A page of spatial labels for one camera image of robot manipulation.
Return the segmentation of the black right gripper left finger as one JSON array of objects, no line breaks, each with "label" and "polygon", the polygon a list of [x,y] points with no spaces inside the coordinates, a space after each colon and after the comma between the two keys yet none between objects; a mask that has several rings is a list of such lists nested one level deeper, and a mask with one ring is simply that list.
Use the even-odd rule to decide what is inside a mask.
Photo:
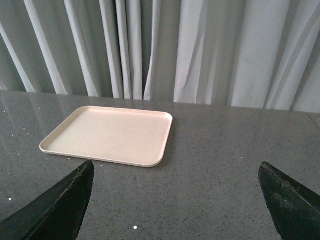
[{"label": "black right gripper left finger", "polygon": [[0,223],[2,240],[75,240],[82,227],[94,179],[87,160],[27,206]]}]

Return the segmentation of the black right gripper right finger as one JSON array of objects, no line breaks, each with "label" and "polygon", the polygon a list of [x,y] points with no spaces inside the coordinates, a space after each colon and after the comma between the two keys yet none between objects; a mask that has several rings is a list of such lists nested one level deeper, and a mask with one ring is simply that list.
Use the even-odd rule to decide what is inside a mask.
[{"label": "black right gripper right finger", "polygon": [[320,196],[268,162],[258,170],[260,187],[283,240],[320,238]]}]

